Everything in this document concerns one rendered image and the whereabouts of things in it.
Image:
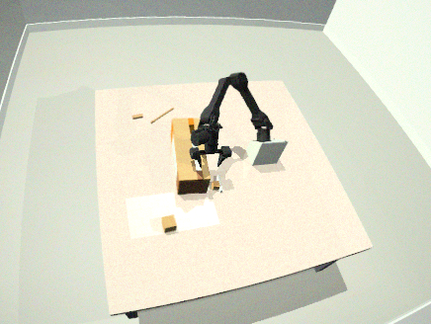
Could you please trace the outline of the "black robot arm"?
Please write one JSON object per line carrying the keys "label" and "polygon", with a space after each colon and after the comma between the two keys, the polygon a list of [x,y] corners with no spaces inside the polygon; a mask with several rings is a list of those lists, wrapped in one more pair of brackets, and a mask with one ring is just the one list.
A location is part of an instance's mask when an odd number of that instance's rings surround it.
{"label": "black robot arm", "polygon": [[192,144],[194,146],[199,146],[208,141],[218,141],[219,130],[223,128],[223,126],[218,122],[220,114],[219,108],[229,85],[232,85],[234,89],[239,91],[252,114],[252,118],[250,120],[255,129],[258,129],[257,141],[272,141],[270,140],[270,129],[273,129],[273,125],[266,114],[260,111],[256,104],[250,90],[248,89],[248,80],[245,73],[235,72],[231,73],[229,77],[220,78],[218,80],[218,84],[209,105],[201,112],[197,129],[192,130],[190,138]]}

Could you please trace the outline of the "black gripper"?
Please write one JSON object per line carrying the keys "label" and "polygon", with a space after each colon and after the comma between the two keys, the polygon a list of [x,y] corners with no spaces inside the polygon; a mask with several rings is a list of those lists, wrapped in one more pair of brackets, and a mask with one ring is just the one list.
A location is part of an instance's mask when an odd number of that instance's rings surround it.
{"label": "black gripper", "polygon": [[190,156],[191,159],[195,159],[199,162],[200,168],[202,168],[202,159],[201,155],[206,154],[217,154],[219,153],[217,166],[219,167],[220,164],[228,157],[231,157],[232,151],[230,147],[227,146],[221,146],[220,149],[217,149],[218,147],[218,141],[211,142],[208,141],[205,143],[205,150],[199,150],[199,147],[191,147],[190,148]]}

